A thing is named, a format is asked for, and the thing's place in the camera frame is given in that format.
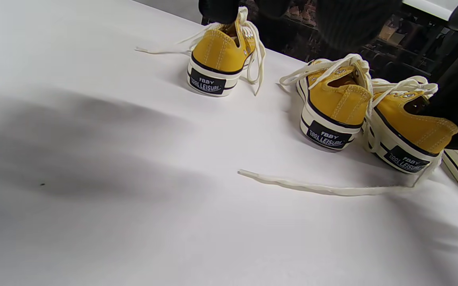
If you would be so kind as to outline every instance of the white shoelace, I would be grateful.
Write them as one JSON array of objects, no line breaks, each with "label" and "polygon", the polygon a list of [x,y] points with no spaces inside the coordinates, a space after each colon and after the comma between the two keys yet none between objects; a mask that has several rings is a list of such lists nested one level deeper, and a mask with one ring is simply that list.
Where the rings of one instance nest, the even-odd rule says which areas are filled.
[{"label": "white shoelace", "polygon": [[[309,87],[309,89],[311,89],[314,85],[316,85],[318,82],[320,82],[321,80],[329,76],[331,73],[336,71],[336,69],[342,66],[342,64],[344,64],[344,62],[342,62],[342,64],[339,64],[339,63],[340,63],[339,60],[336,62],[330,62],[328,60],[321,60],[320,63],[313,65],[317,67],[310,68],[310,66],[306,66],[288,76],[280,78],[280,83],[282,85],[293,85],[294,83],[298,82],[298,80],[301,80],[308,74],[311,74],[313,72],[317,72],[323,69],[327,69],[326,72],[322,76],[320,76],[316,80],[316,82],[314,82],[314,84],[312,84]],[[366,113],[367,123],[368,123],[367,128],[370,128],[369,123],[370,123],[370,118],[372,115],[372,110],[374,109],[374,107],[376,107],[376,105],[378,105],[378,103],[380,103],[383,100],[383,98],[385,98],[385,96],[389,95],[392,92],[401,92],[401,91],[412,92],[418,89],[423,90],[424,94],[429,96],[429,95],[434,94],[437,91],[438,87],[435,83],[428,83],[427,79],[422,76],[414,76],[406,80],[402,80],[400,83],[389,83],[382,79],[372,80],[372,87],[369,90],[371,90],[371,92],[384,91],[384,93],[376,100],[371,101],[371,103],[369,104],[369,108],[367,109],[367,113]],[[367,142],[368,142],[367,136],[369,133],[370,133],[369,130],[365,132],[365,140],[363,140],[364,145],[367,145]],[[379,144],[378,140],[379,138],[377,137],[377,134],[376,134],[373,146],[376,146]],[[250,172],[247,170],[239,170],[238,174],[241,174],[242,176],[245,176],[245,177],[255,179],[256,181],[260,183],[279,185],[285,188],[299,190],[299,191],[313,192],[313,193],[319,193],[319,194],[338,195],[338,196],[343,196],[343,197],[356,197],[356,196],[362,196],[362,195],[377,195],[377,194],[382,194],[382,193],[387,193],[387,192],[410,191],[418,183],[421,183],[426,178],[428,178],[440,164],[441,164],[441,154],[438,157],[436,157],[433,161],[431,161],[429,166],[427,166],[424,170],[422,170],[421,174],[416,178],[413,185],[409,187],[408,186],[386,186],[386,187],[340,188],[340,187],[330,187],[330,186],[324,186],[324,185],[318,185],[318,184],[299,182],[299,181],[281,178],[281,177],[275,177],[275,176],[267,176],[263,174],[257,174],[255,172]]]},{"label": "white shoelace", "polygon": [[[238,17],[236,21],[240,22],[240,26],[243,30],[243,33],[247,35],[253,35],[253,38],[256,41],[256,49],[250,55],[250,61],[247,67],[247,80],[252,85],[258,84],[258,88],[255,93],[257,95],[262,85],[262,80],[264,79],[264,58],[266,56],[266,48],[264,47],[264,44],[262,44],[259,38],[258,28],[252,22],[247,21],[247,16],[248,16],[247,7],[240,7],[238,9]],[[224,26],[224,24],[220,24],[220,23],[208,24],[201,31],[197,32],[196,34],[174,44],[174,46],[178,46],[182,43],[192,40],[187,50],[181,49],[180,47],[176,47],[176,48],[168,47],[165,49],[158,49],[158,50],[149,50],[149,49],[136,47],[135,50],[140,51],[140,52],[145,52],[147,54],[171,54],[171,53],[185,53],[185,52],[187,54],[191,54],[194,48],[196,47],[196,45],[200,42],[200,40],[202,40],[206,31],[213,30],[213,29],[220,29],[222,26]],[[257,60],[257,63],[258,63],[258,76],[255,79],[252,79],[250,75],[250,67],[255,60]]]},{"label": "white shoelace", "polygon": [[371,82],[371,76],[369,74],[369,63],[363,60],[359,54],[349,54],[345,56],[345,58],[341,58],[340,60],[336,60],[332,62],[331,60],[326,60],[325,58],[320,58],[316,60],[315,64],[304,66],[303,68],[289,74],[286,76],[283,76],[280,78],[279,82],[281,85],[295,85],[298,81],[302,80],[306,76],[312,73],[316,73],[322,70],[325,70],[325,72],[316,79],[316,81],[309,86],[309,89],[312,89],[314,86],[316,86],[318,83],[320,83],[322,80],[330,76],[332,73],[334,73],[336,70],[338,70],[339,67],[344,67],[344,66],[350,66],[358,63],[360,68],[363,71],[363,75],[365,76],[365,83],[366,86],[365,88],[368,89],[371,94],[372,94],[372,86],[370,84]]}]

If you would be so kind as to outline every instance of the heel label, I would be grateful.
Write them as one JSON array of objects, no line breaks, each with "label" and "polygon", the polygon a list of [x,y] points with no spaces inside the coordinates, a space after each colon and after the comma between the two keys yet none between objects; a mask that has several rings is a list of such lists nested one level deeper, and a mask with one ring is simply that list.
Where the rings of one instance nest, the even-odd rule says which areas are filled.
[{"label": "heel label", "polygon": [[398,145],[387,152],[385,159],[400,169],[412,173],[420,172],[429,164],[429,161],[416,158]]},{"label": "heel label", "polygon": [[225,79],[205,76],[204,74],[200,74],[194,69],[192,69],[192,74],[190,75],[191,85],[206,93],[222,94],[224,91],[225,82]]},{"label": "heel label", "polygon": [[342,149],[349,143],[351,134],[336,132],[320,125],[316,121],[312,121],[307,131],[307,137],[320,145],[334,149]]}]

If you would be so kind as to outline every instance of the stitching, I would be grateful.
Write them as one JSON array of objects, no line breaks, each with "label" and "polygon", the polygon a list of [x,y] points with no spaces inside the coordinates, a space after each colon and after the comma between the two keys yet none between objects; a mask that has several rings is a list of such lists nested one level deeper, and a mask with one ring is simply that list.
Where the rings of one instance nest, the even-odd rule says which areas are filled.
[{"label": "stitching", "polygon": [[435,128],[431,129],[429,133],[425,133],[422,138],[418,139],[415,144],[420,145],[422,144],[427,138],[431,137],[434,133],[436,133],[439,130],[439,125],[437,125]]},{"label": "stitching", "polygon": [[204,55],[204,64],[205,65],[208,65],[208,55],[210,54],[211,46],[213,45],[213,40],[214,40],[214,38],[210,37],[210,43],[208,44],[206,54]]},{"label": "stitching", "polygon": [[347,118],[347,121],[348,121],[348,122],[349,122],[351,119],[353,119],[353,116],[354,116],[354,113],[355,113],[356,109],[357,109],[358,107],[360,107],[360,106],[362,105],[362,103],[363,103],[365,100],[367,100],[367,98],[365,97],[365,94],[362,92],[362,90],[360,90],[360,92],[361,92],[361,94],[362,94],[363,96],[360,97],[360,100],[358,101],[358,103],[355,104],[355,108],[353,108],[353,110],[352,110],[351,113],[349,114],[349,117]]},{"label": "stitching", "polygon": [[344,96],[343,96],[344,101],[343,102],[339,101],[336,110],[334,110],[333,117],[337,116],[338,113],[340,112],[340,109],[342,108],[342,105],[347,101],[347,98],[349,97],[349,92],[358,93],[358,94],[360,94],[362,96],[364,95],[364,91],[362,91],[362,90],[355,90],[355,89],[353,89],[351,87],[347,88],[345,93],[344,93]]},{"label": "stitching", "polygon": [[[440,120],[439,121],[439,125],[438,125],[438,129],[443,126],[443,127],[447,127],[451,133],[457,133],[458,132],[458,127],[454,128],[451,124],[450,124],[450,121],[447,121],[447,120]],[[438,147],[443,141],[445,141],[449,136],[451,136],[450,134],[447,134],[445,136],[443,136],[441,139],[439,139],[434,145],[432,145],[431,149],[428,150],[429,152],[432,152],[434,150],[434,148]]]},{"label": "stitching", "polygon": [[347,101],[347,98],[349,97],[349,93],[347,92],[347,89],[345,93],[342,95],[342,100],[340,100],[337,104],[337,107],[333,111],[333,118],[337,117],[338,112],[340,112],[340,109],[342,108],[342,105]]},{"label": "stitching", "polygon": [[220,49],[220,53],[218,54],[218,60],[216,64],[216,69],[220,69],[220,62],[222,61],[222,57],[225,55],[225,46],[227,45],[226,41],[222,41],[222,49]]}]

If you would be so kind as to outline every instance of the white table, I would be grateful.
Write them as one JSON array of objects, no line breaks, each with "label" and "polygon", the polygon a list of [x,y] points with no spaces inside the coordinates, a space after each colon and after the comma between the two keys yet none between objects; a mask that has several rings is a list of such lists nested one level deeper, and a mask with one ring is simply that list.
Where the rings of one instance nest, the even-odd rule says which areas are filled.
[{"label": "white table", "polygon": [[186,85],[136,45],[200,26],[130,0],[0,0],[0,286],[458,285],[458,185],[331,197],[236,172],[400,183],[358,145],[316,148],[269,51],[265,85]]},{"label": "white table", "polygon": [[402,0],[402,2],[447,21],[458,5],[458,0]]}]

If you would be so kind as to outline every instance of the shoe heel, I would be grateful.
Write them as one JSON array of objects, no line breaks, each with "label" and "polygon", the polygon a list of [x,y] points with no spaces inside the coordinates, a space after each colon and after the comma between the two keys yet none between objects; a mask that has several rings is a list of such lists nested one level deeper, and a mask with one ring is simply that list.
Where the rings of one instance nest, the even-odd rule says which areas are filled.
[{"label": "shoe heel", "polygon": [[406,174],[416,174],[429,165],[439,154],[429,153],[407,141],[398,132],[389,126],[376,112],[372,114],[369,135],[369,147],[376,134],[380,136],[380,143],[374,153],[385,163]]},{"label": "shoe heel", "polygon": [[187,83],[197,92],[209,96],[227,96],[234,89],[241,71],[228,73],[217,71],[190,58],[187,70]]},{"label": "shoe heel", "polygon": [[342,150],[354,141],[361,126],[343,125],[318,111],[308,99],[306,79],[298,81],[296,87],[305,102],[301,112],[300,128],[307,138],[331,150]]}]

